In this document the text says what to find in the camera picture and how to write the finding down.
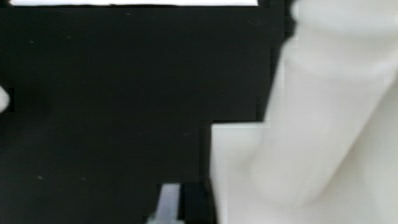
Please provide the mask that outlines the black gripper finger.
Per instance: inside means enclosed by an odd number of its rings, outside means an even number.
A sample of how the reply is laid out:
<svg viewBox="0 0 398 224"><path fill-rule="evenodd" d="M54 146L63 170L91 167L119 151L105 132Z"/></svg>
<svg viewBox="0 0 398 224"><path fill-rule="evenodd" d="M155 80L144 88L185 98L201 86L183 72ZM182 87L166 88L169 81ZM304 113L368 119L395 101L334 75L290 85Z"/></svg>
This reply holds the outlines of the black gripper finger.
<svg viewBox="0 0 398 224"><path fill-rule="evenodd" d="M205 192L199 184L167 183L160 188L157 210L146 224L199 224L205 218Z"/></svg>

